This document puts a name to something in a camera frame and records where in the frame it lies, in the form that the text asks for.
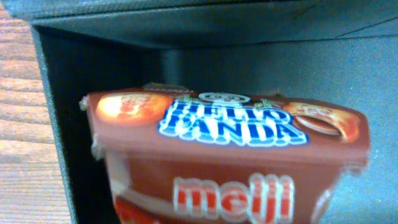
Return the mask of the black open gift box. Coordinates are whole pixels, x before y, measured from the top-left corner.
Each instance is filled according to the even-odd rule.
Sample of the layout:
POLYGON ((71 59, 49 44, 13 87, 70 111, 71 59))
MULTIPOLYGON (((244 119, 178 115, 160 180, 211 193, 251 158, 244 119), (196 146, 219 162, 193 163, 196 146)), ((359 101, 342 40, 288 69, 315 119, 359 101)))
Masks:
POLYGON ((117 223, 78 102, 149 82, 312 98, 369 121, 322 223, 397 222, 397 2, 4 1, 32 28, 73 223, 117 223))

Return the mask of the red Hello Panda box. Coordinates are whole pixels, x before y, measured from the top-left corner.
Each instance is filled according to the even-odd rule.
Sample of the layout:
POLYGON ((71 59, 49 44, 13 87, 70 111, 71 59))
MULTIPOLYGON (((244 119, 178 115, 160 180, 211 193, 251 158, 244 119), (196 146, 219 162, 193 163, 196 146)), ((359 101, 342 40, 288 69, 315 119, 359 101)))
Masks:
POLYGON ((368 165, 365 115, 322 101, 150 83, 79 105, 121 223, 318 223, 368 165))

